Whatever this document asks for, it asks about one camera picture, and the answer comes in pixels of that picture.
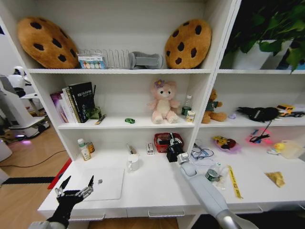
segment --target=plush bear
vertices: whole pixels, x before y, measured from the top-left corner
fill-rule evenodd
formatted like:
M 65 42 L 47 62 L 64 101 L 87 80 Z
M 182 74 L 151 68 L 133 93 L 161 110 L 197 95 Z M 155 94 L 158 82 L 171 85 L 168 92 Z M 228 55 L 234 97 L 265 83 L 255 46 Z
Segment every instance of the plush bear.
M 180 25 L 165 45 L 168 68 L 188 69 L 198 66 L 209 51 L 211 37 L 211 27 L 201 19 L 193 19 Z
M 79 63 L 73 41 L 52 21 L 24 18 L 18 23 L 18 38 L 25 52 L 45 68 L 75 68 Z
M 178 108 L 180 102 L 174 100 L 177 90 L 176 82 L 166 82 L 158 80 L 151 85 L 151 92 L 155 98 L 148 104 L 150 110 L 154 110 L 152 114 L 152 122 L 155 124 L 162 123 L 163 119 L 167 119 L 169 123 L 177 123 L 179 117 L 172 110 Z
M 208 105 L 206 106 L 205 113 L 203 115 L 202 123 L 209 123 L 211 119 L 216 120 L 218 122 L 223 122 L 226 120 L 227 115 L 226 113 L 220 112 L 216 113 L 214 112 L 214 108 L 220 107 L 223 105 L 222 102 L 215 102 L 215 99 L 217 98 L 217 91 L 215 89 L 212 89 Z

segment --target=wooden floor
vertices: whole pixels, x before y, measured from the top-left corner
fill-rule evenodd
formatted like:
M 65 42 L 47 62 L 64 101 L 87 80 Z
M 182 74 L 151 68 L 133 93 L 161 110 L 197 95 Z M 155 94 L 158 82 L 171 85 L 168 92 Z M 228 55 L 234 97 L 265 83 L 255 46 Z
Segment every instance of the wooden floor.
M 0 162 L 3 165 L 30 166 L 52 154 L 64 150 L 55 130 L 51 127 L 38 137 L 9 145 L 13 154 Z M 30 168 L 2 167 L 10 177 L 56 176 L 68 160 L 66 152 L 58 153 L 41 165 Z M 45 220 L 37 209 L 50 190 L 48 184 L 2 185 L 0 187 L 0 228 L 26 229 L 34 221 Z M 177 229 L 176 218 L 171 219 L 105 219 L 92 222 L 90 229 Z

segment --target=pink teddy bear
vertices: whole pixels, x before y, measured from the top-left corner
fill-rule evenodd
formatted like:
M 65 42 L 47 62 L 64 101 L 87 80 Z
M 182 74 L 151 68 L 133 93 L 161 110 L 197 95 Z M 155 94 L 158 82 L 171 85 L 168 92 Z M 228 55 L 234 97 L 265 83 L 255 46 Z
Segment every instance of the pink teddy bear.
M 174 100 L 177 89 L 176 82 L 167 82 L 158 80 L 151 85 L 151 92 L 155 100 L 148 104 L 150 110 L 154 110 L 152 114 L 152 122 L 155 124 L 162 123 L 163 119 L 167 119 L 169 123 L 177 123 L 179 117 L 171 108 L 178 108 L 180 102 Z

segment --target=white cup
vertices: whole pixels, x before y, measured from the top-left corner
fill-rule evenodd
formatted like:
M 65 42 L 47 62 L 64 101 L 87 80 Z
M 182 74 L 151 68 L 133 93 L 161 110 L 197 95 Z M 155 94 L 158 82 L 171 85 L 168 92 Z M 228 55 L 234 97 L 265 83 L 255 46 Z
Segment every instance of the white cup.
M 136 154 L 131 154 L 128 156 L 127 167 L 128 171 L 136 171 L 139 168 L 139 156 Z

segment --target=black floor stripe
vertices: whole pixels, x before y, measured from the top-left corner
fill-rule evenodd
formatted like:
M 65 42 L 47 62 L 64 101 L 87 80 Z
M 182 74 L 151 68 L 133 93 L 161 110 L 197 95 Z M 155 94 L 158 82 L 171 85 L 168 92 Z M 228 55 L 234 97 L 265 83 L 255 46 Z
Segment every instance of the black floor stripe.
M 12 177 L 7 179 L 3 185 L 16 184 L 49 184 L 55 177 Z

